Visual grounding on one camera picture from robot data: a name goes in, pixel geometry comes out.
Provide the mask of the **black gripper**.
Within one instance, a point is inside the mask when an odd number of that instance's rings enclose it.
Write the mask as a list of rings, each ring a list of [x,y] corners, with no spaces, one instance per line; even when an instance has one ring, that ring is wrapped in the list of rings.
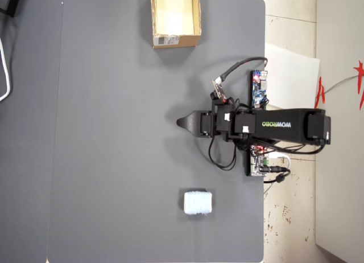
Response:
[[[189,131],[193,136],[212,138],[230,131],[235,106],[230,102],[213,100],[211,110],[195,110],[189,115],[179,118],[177,126]]]

